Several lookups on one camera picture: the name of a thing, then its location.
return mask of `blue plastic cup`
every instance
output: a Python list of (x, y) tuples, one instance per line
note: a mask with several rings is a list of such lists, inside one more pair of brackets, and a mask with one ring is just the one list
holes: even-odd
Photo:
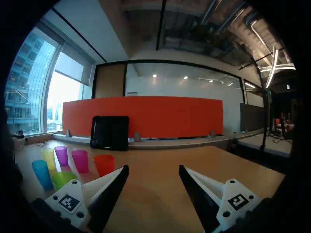
[(53, 189), (53, 183), (50, 177), (47, 163), (44, 160), (36, 160), (32, 162), (32, 169), (35, 172), (40, 184), (45, 190)]

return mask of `roller shade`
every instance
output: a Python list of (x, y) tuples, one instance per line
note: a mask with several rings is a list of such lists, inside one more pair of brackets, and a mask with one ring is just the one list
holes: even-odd
[(55, 71), (84, 85), (89, 85), (92, 64), (65, 43), (57, 59)]

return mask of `white desk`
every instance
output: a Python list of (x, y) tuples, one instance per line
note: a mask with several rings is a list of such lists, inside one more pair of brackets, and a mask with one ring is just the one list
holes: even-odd
[[(264, 134), (258, 134), (252, 137), (246, 137), (243, 139), (239, 139), (238, 144), (259, 150), (260, 146), (262, 145), (263, 137), (264, 137)], [(290, 156), (290, 150), (292, 148), (292, 144), (285, 140), (281, 140), (278, 143), (274, 143), (273, 142), (274, 139), (275, 138), (273, 137), (268, 137), (268, 136), (266, 137), (266, 147), (264, 151), (267, 153), (271, 153), (273, 155), (279, 155), (279, 156), (288, 158)]]

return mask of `window sill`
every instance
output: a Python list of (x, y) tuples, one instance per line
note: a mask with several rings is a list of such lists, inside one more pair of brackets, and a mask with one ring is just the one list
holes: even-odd
[(28, 137), (36, 137), (36, 136), (40, 136), (40, 135), (49, 135), (49, 134), (57, 134), (57, 133), (62, 133), (63, 130), (54, 130), (54, 131), (50, 131), (50, 132), (46, 132), (46, 133), (42, 133), (42, 132), (38, 132), (38, 133), (30, 133), (30, 134), (25, 134), (25, 138)]

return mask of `ledge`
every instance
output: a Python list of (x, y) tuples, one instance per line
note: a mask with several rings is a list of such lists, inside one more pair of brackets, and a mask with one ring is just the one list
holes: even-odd
[[(262, 130), (248, 132), (247, 134), (237, 133), (237, 139), (254, 136), (262, 133)], [(70, 142), (75, 144), (90, 145), (90, 137), (66, 137), (64, 134), (54, 134), (53, 138), (56, 140)], [(178, 140), (144, 140), (141, 142), (134, 142), (129, 140), (130, 150), (166, 150), (166, 149), (180, 149), (206, 146), (213, 143), (225, 142), (230, 139), (229, 136), (219, 136), (215, 138), (194, 138), (194, 139), (178, 139)]]

